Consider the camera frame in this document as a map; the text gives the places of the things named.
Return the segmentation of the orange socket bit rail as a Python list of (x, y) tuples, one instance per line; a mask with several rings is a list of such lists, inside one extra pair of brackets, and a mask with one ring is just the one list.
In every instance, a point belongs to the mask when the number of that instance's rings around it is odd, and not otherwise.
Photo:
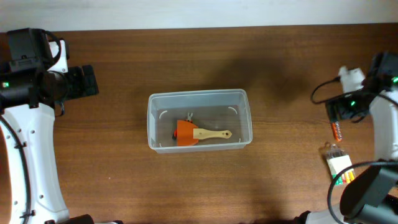
[(343, 139), (343, 137), (342, 137), (342, 133), (341, 133), (341, 129), (340, 129), (340, 124), (338, 121), (331, 122), (331, 130), (332, 130), (334, 139), (336, 141), (340, 142)]

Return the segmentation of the screwdriver set clear case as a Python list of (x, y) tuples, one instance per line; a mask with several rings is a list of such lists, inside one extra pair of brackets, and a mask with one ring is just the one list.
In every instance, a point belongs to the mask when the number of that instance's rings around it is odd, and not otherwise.
[(331, 179), (338, 177), (335, 185), (349, 184), (355, 179), (353, 169), (338, 175), (343, 169), (352, 166), (351, 158), (343, 148), (336, 144), (326, 143), (322, 152), (322, 157), (330, 170)]

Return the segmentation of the red handled pliers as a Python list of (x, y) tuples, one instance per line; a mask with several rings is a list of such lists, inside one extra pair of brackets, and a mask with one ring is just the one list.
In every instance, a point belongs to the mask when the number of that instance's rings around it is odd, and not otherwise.
[[(193, 116), (193, 113), (187, 113), (187, 117), (185, 118), (185, 121), (187, 121), (189, 123), (193, 123), (192, 116)], [(177, 140), (177, 136), (178, 136), (178, 131), (176, 129), (173, 133), (172, 139)]]

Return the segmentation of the clear plastic container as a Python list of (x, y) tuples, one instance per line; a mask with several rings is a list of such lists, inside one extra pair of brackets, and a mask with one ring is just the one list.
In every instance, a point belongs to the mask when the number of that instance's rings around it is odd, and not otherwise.
[[(211, 131), (229, 130), (229, 139), (199, 140), (194, 146), (177, 146), (172, 136), (177, 121), (193, 113), (193, 124)], [(147, 138), (159, 154), (242, 149), (253, 139), (248, 97), (243, 89), (156, 93), (149, 97)]]

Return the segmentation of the orange scraper wooden handle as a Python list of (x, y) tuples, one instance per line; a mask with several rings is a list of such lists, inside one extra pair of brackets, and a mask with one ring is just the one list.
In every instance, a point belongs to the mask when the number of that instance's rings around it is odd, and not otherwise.
[(231, 136), (232, 132), (229, 130), (211, 131), (199, 128), (193, 123), (185, 120), (177, 121), (177, 146), (194, 146), (199, 140), (209, 138), (229, 139)]

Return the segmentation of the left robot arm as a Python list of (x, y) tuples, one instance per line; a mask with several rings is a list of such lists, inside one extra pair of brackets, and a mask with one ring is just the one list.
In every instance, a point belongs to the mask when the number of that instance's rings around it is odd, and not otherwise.
[(1, 132), (11, 181), (11, 223), (92, 223), (71, 217), (58, 181), (53, 126), (64, 102), (99, 92), (91, 65), (69, 67), (68, 44), (43, 29), (7, 33), (1, 66)]

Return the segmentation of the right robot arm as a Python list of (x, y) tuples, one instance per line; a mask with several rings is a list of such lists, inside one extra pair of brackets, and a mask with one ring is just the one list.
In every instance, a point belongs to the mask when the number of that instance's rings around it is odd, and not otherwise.
[(294, 223), (397, 223), (397, 54), (381, 52), (372, 60), (367, 74), (361, 69), (341, 67), (334, 82), (343, 93), (322, 100), (333, 134), (341, 140), (339, 122), (373, 119), (375, 161), (348, 162), (336, 157), (340, 149), (331, 146), (326, 153), (332, 180), (328, 188), (328, 208), (306, 211)]

